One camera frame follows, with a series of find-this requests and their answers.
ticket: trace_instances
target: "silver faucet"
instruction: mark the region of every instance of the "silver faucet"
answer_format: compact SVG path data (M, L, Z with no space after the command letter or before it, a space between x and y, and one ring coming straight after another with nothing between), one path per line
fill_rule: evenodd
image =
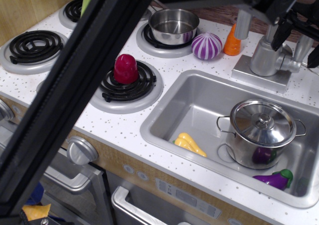
M250 29L251 16L239 10L235 37L246 39ZM260 87L284 93L288 87L291 73L299 72L304 57L313 45L314 40L301 35L295 48L292 50L283 44L276 51L272 49L272 41L277 25L270 25L252 57L242 55L232 71L232 77Z
M299 72L304 57L311 49L314 40L301 35L297 42L294 57L281 46L277 51L271 47L277 26L269 26L267 34L261 38L250 62L250 69L260 76L272 76L279 70Z

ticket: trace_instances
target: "small metal saucepan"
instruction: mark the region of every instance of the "small metal saucepan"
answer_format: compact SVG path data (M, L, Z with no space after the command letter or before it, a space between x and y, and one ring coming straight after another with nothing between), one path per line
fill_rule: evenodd
M230 118L230 131L220 129L218 120ZM286 146L297 136L295 120L277 104L263 99L246 100L217 118L217 128L229 135L227 151L239 164L252 169L274 166Z
M150 16L149 25L156 40L163 44L178 45L195 37L199 18L183 9L162 9Z

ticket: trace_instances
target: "wooden panel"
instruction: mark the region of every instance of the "wooden panel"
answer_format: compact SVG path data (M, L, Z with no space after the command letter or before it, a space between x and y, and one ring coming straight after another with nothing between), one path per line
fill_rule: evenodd
M0 46L72 0L0 0Z

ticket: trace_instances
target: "stainless steel sink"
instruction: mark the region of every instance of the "stainless steel sink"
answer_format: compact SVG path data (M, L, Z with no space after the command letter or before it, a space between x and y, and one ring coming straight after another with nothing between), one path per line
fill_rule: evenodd
M296 137L279 162L265 170L254 170L235 162L226 151L226 135L216 120L247 99L266 99L281 105L293 118L301 119L307 135ZM219 120L227 130L229 120ZM263 194L296 208L308 208L319 200L319 109L264 91L228 81L201 71L182 73L141 126L142 137L151 144L189 159ZM300 125L297 131L304 131ZM173 144L187 132L207 153L207 158ZM252 176L270 175L282 169L294 174L290 188L281 191Z

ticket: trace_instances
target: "oven knob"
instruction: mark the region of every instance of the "oven knob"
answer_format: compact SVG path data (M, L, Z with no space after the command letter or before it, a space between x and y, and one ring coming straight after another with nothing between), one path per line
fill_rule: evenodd
M99 157L95 148L79 136L72 136L68 143L67 157L73 164L85 165Z
M9 108L9 106L7 106L6 103L4 103L0 99L0 121L2 119L11 120L13 118L14 118L14 113L12 112L12 110Z

